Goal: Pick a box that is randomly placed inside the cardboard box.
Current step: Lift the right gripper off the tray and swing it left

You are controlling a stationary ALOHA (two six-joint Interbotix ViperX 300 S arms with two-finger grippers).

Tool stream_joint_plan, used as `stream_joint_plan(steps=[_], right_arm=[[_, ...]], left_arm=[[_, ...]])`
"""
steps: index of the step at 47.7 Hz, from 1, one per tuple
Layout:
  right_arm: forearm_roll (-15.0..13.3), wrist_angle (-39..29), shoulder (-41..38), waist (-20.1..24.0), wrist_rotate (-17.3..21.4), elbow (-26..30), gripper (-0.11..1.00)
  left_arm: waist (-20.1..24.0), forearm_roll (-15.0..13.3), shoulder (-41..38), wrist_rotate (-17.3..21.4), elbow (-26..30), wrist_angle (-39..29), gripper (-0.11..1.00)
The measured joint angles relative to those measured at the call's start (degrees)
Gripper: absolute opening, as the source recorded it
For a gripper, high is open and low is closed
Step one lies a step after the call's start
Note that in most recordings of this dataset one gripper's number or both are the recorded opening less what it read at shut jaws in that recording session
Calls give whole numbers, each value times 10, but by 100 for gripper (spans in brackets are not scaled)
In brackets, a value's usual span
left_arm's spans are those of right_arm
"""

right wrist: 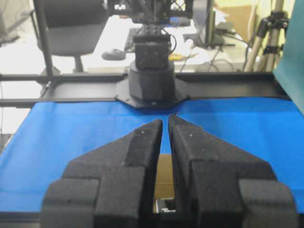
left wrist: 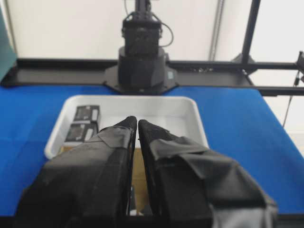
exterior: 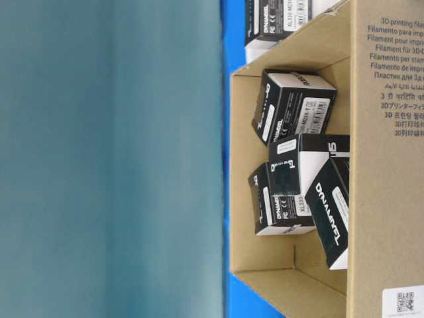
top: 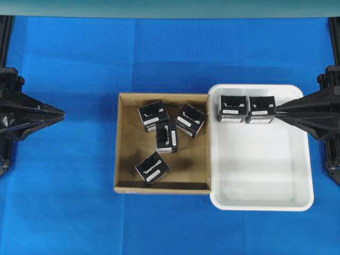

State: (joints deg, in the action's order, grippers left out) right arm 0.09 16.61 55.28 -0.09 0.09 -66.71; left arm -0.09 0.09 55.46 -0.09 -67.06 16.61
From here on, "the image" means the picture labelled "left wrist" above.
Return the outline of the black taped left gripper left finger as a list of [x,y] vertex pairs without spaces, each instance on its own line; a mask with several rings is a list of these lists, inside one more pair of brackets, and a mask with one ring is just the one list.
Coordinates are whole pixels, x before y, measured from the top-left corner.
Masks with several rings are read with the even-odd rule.
[[17,228],[115,228],[128,211],[137,120],[129,116],[45,163],[24,191]]

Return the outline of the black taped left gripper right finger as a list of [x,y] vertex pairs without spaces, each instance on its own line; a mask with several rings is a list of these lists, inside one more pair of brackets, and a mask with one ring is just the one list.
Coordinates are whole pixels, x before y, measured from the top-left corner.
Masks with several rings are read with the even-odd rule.
[[172,228],[274,228],[277,205],[234,159],[140,120],[150,205]]

